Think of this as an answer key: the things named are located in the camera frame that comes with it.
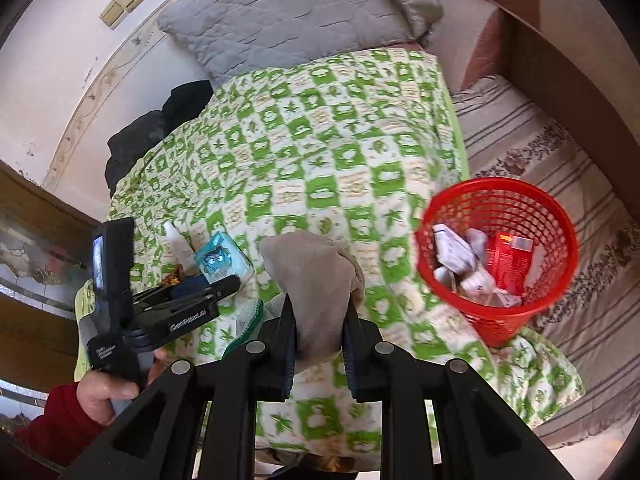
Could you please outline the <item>red sleeve forearm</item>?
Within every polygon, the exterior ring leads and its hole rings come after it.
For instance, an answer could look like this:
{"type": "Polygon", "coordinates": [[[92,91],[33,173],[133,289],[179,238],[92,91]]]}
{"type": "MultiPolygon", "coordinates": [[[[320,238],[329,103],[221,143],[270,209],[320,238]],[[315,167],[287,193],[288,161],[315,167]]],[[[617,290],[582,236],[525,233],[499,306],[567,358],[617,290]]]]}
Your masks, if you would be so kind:
{"type": "Polygon", "coordinates": [[[43,414],[11,434],[1,445],[2,479],[57,479],[102,434],[77,399],[78,382],[57,386],[43,414]]]}

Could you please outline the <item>left hand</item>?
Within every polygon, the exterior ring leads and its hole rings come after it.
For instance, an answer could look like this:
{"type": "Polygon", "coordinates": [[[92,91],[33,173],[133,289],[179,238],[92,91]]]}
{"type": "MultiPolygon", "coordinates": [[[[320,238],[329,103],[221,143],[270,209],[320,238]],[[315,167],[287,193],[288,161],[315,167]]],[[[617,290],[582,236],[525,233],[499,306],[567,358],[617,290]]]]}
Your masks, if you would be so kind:
{"type": "Polygon", "coordinates": [[[135,382],[92,370],[77,384],[76,399],[91,420],[106,427],[116,417],[116,401],[132,401],[140,394],[135,382]]]}

